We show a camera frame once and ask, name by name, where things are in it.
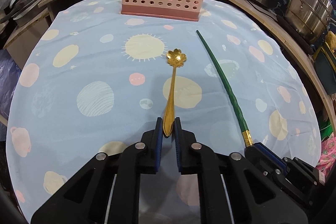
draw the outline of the gold spoon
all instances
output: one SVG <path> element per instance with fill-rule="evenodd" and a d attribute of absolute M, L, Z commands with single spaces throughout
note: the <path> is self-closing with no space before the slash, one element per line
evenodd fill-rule
<path fill-rule="evenodd" d="M 181 53 L 181 50 L 175 49 L 173 52 L 167 53 L 168 64 L 173 67 L 173 75 L 171 77 L 169 97 L 166 105 L 165 115 L 163 116 L 163 132 L 166 137 L 169 137 L 173 131 L 173 123 L 175 119 L 174 110 L 174 87 L 176 68 L 182 67 L 183 63 L 187 60 L 187 56 Z"/>

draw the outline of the table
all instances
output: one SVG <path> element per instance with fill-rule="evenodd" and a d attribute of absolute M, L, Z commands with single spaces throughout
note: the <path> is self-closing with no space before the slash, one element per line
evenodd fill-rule
<path fill-rule="evenodd" d="M 57 0 L 42 0 L 40 5 L 48 5 L 49 12 L 52 14 L 51 18 L 54 18 L 53 15 L 53 2 Z M 285 31 L 283 28 L 278 25 L 277 22 L 270 20 L 266 15 L 256 10 L 252 7 L 246 0 L 228 0 L 233 4 L 237 5 L 243 9 L 246 13 L 253 16 L 259 23 L 264 25 L 272 35 L 276 38 L 277 42 L 281 44 L 286 51 L 294 58 L 302 71 L 308 76 L 311 83 L 315 87 L 317 93 L 319 94 L 322 103 L 327 111 L 327 114 L 330 118 L 330 122 L 334 131 L 336 131 L 336 115 L 333 107 L 331 97 L 326 93 L 324 87 L 322 86 L 314 66 L 309 59 L 309 57 L 303 52 L 303 50 L 298 46 L 295 40 Z"/>
<path fill-rule="evenodd" d="M 155 127 L 182 49 L 175 114 L 215 152 L 244 141 L 220 78 L 195 31 L 221 64 L 254 142 L 311 165 L 318 124 L 305 88 L 278 44 L 231 5 L 205 0 L 199 22 L 120 15 L 121 0 L 85 0 L 59 13 L 23 69 L 8 121 L 7 158 L 28 220 L 99 151 L 122 152 Z M 140 223 L 199 223 L 197 177 L 181 176 L 164 139 L 158 175 L 142 176 Z"/>

